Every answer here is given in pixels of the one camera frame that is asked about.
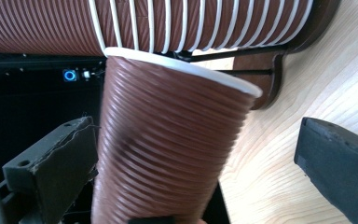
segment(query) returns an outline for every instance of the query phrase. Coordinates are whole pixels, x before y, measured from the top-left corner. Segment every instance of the ribbed cup wall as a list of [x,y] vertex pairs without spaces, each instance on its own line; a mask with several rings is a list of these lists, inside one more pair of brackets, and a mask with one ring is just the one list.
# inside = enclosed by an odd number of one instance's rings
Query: ribbed cup wall
[[204,77],[109,57],[92,223],[196,223],[254,99]]
[[[92,2],[98,15],[95,26]],[[104,47],[119,43],[150,52],[274,46],[296,36],[311,4],[312,0],[0,0],[0,52],[91,56],[103,55]],[[104,45],[95,27],[101,29]]]

